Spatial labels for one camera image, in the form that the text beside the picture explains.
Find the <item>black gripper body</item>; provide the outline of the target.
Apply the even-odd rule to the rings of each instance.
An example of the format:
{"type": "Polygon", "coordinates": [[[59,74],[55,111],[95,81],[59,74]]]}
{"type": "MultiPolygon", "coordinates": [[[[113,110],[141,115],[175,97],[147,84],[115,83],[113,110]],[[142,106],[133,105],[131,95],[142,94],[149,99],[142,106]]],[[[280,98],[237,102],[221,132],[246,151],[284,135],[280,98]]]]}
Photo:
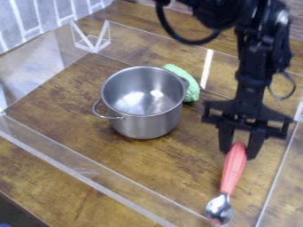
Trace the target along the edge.
{"type": "Polygon", "coordinates": [[[226,101],[205,101],[202,121],[219,129],[242,129],[250,132],[264,131],[265,138],[288,137],[290,116],[264,104],[265,92],[270,88],[274,75],[254,78],[237,74],[236,98],[226,101]]]}

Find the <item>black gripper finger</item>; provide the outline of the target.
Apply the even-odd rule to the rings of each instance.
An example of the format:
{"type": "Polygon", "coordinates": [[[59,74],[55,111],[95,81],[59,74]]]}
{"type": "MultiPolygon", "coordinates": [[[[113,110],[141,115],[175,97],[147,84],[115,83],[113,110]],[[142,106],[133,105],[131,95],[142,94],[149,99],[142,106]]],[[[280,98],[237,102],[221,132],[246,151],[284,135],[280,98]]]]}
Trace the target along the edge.
{"type": "Polygon", "coordinates": [[[250,132],[249,144],[248,144],[248,158],[253,160],[261,151],[262,145],[266,140],[268,132],[264,129],[256,129],[250,132]]]}
{"type": "Polygon", "coordinates": [[[229,153],[234,142],[236,128],[232,125],[221,124],[218,130],[221,152],[229,153]]]}

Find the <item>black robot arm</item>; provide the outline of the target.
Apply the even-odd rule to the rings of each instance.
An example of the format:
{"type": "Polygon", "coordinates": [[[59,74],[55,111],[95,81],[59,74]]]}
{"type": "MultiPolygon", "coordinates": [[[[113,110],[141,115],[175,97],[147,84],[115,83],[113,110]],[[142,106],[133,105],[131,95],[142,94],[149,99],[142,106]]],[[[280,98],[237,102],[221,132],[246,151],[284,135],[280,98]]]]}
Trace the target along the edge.
{"type": "Polygon", "coordinates": [[[219,148],[228,153],[238,129],[250,132],[248,158],[253,160],[270,137],[285,138],[292,117],[264,104],[274,74],[286,72],[293,53],[292,21],[281,0],[178,0],[211,29],[236,30],[240,68],[236,98],[206,101],[203,121],[218,128],[219,148]]]}

